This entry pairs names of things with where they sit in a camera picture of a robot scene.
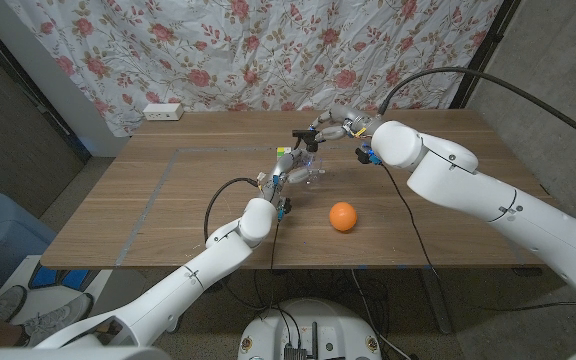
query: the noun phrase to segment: floral curtain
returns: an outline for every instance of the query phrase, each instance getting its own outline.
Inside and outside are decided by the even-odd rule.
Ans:
[[[116,136],[148,103],[186,111],[376,109],[421,69],[466,66],[501,0],[6,0]],[[442,108],[459,78],[394,108]]]

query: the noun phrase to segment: orange ball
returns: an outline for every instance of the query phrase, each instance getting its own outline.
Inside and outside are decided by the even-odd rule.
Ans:
[[[338,202],[330,209],[330,223],[339,231],[350,230],[357,222],[357,212],[347,202]]]

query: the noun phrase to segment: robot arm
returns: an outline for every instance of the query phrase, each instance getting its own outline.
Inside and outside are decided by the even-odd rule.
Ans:
[[[487,222],[576,289],[575,218],[477,171],[476,156],[461,145],[345,106],[326,114],[342,123],[346,134],[363,138],[363,151],[376,161],[410,171],[407,184],[415,193]]]
[[[181,314],[215,282],[239,268],[268,236],[272,223],[289,211],[281,189],[290,171],[309,156],[305,150],[283,155],[257,198],[248,202],[243,216],[213,232],[206,250],[168,275],[130,304],[79,321],[36,346],[58,349],[64,346],[101,346],[94,335],[100,329],[121,329],[105,345],[151,345],[165,330],[174,329]]]

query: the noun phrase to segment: white power strip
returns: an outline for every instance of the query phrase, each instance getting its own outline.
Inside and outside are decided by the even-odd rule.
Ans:
[[[183,114],[181,104],[148,104],[144,109],[146,120],[179,120]]]

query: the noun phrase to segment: wooden table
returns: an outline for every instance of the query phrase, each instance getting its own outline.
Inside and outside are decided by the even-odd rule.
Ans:
[[[179,266],[204,247],[203,219],[214,192],[235,177],[255,178],[276,162],[276,147],[293,146],[291,130],[317,112],[184,114],[146,122],[128,142],[42,256],[56,269]],[[420,132],[464,145],[480,170],[554,204],[533,175],[481,117],[468,110],[390,111]],[[356,140],[328,142],[318,156],[318,182],[286,185],[293,211],[279,227],[275,268],[384,268],[427,265],[409,215],[385,171],[356,160]],[[392,170],[415,215],[435,266],[505,267],[540,264],[481,221],[427,202]],[[215,203],[209,231],[241,216],[257,189],[238,183]],[[328,222],[330,207],[351,203],[359,219],[349,234]],[[244,268],[269,268],[273,233]]]

